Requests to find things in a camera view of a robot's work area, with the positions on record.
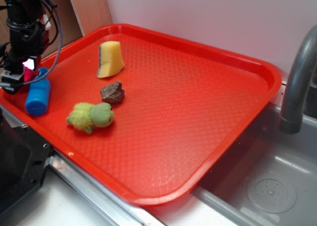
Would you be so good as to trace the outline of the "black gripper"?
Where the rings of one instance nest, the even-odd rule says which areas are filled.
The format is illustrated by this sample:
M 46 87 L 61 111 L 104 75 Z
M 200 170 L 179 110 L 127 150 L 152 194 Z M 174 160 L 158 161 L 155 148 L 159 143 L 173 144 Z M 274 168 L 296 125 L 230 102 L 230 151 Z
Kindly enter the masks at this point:
M 9 27 L 9 51 L 3 54 L 4 70 L 0 75 L 0 87 L 8 94 L 16 94 L 24 86 L 24 67 L 35 71 L 40 56 L 50 45 L 46 24 L 33 21 L 24 24 L 6 21 Z

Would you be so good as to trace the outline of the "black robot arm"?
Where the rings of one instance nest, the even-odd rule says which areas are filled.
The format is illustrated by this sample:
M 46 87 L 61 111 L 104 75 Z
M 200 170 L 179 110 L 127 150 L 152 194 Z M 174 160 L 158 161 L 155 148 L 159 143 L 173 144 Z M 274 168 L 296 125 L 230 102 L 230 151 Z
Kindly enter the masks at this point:
M 24 83 L 24 62 L 39 57 L 49 46 L 49 32 L 44 23 L 41 0 L 4 0 L 7 10 L 9 41 L 0 46 L 0 86 L 8 94 L 16 94 Z

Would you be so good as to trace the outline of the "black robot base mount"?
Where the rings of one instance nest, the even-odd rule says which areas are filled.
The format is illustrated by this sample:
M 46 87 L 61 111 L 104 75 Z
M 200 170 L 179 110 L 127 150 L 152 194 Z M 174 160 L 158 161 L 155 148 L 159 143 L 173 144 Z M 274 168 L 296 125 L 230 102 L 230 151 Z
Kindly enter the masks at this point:
M 0 110 L 0 217 L 38 191 L 52 154 L 51 144 L 30 127 L 12 127 Z

